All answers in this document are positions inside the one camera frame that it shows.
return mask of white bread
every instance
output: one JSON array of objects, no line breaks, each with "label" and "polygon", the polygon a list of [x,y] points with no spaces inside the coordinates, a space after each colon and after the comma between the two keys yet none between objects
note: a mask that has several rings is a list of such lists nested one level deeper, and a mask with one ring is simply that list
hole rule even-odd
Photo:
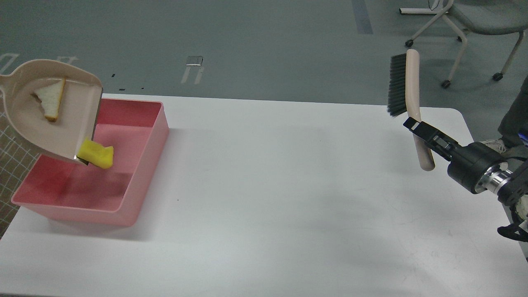
[{"label": "white bread", "polygon": [[40,99],[40,104],[44,108],[44,116],[48,121],[55,122],[59,117],[59,107],[66,78],[50,86],[37,89],[34,93]]}]

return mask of brush handle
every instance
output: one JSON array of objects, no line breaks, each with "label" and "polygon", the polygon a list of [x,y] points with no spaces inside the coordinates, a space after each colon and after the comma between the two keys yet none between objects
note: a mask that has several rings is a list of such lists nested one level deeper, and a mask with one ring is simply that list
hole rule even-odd
[{"label": "brush handle", "polygon": [[[409,117],[421,122],[420,116],[420,54],[413,49],[407,50],[407,59],[405,67],[405,105]],[[425,171],[431,171],[435,168],[435,161],[432,158],[431,150],[426,146],[423,140],[414,136],[414,144],[420,167]]]}]

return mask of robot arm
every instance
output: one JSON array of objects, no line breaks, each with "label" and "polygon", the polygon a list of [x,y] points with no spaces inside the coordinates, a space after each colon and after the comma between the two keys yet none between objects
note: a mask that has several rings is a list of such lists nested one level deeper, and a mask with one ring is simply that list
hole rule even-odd
[{"label": "robot arm", "polygon": [[461,146],[439,129],[409,117],[403,125],[433,151],[451,162],[447,174],[466,190],[478,194],[488,190],[512,211],[514,223],[497,231],[504,237],[528,242],[528,226],[515,212],[519,200],[528,193],[528,161],[514,172],[499,153],[480,142]]}]

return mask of gray pants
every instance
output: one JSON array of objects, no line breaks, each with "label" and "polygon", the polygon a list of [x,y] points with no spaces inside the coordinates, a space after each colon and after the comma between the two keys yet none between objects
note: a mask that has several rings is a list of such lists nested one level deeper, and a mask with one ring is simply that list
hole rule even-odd
[{"label": "gray pants", "polygon": [[507,147],[523,145],[517,133],[521,126],[526,123],[528,123],[528,76],[524,79],[521,92],[513,101],[498,127],[499,133],[502,134],[502,140]]}]

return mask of chair seat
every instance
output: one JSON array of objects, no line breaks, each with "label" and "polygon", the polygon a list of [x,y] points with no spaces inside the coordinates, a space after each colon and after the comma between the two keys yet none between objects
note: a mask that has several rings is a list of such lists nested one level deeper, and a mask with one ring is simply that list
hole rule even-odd
[{"label": "chair seat", "polygon": [[528,28],[528,0],[457,0],[449,15],[477,34],[510,34]]}]

